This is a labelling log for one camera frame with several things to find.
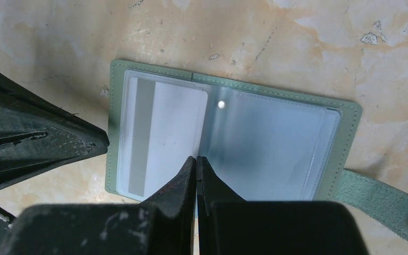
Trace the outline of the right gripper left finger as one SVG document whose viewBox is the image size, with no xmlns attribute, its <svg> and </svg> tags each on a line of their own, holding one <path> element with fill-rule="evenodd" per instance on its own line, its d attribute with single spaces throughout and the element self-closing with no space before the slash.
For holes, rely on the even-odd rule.
<svg viewBox="0 0 408 255">
<path fill-rule="evenodd" d="M 27 208 L 0 254 L 192 254 L 196 160 L 138 204 L 50 204 Z"/>
</svg>

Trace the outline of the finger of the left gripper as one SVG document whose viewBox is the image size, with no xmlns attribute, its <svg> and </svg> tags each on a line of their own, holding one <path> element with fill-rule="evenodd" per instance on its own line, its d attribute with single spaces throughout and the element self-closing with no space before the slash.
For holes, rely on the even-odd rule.
<svg viewBox="0 0 408 255">
<path fill-rule="evenodd" d="M 54 168 L 107 152 L 101 128 L 0 73 L 0 190 Z M 0 242 L 14 216 L 0 207 Z"/>
</svg>

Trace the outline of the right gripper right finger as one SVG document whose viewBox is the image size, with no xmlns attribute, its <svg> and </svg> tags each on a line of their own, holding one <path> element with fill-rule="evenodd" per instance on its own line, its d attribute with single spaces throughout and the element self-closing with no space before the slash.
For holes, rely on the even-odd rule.
<svg viewBox="0 0 408 255">
<path fill-rule="evenodd" d="M 197 158 L 201 254 L 367 254 L 354 218 L 330 201 L 246 201 Z"/>
</svg>

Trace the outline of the green leather card holder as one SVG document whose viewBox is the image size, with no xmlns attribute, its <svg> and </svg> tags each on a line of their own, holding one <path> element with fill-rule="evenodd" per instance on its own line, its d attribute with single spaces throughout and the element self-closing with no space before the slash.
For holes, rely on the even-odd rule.
<svg viewBox="0 0 408 255">
<path fill-rule="evenodd" d="M 195 157 L 206 157 L 243 199 L 344 202 L 408 241 L 408 193 L 344 167 L 362 115 L 359 104 L 117 59 L 110 64 L 107 192 L 120 195 L 116 178 L 127 77 L 190 83 L 208 94 Z"/>
</svg>

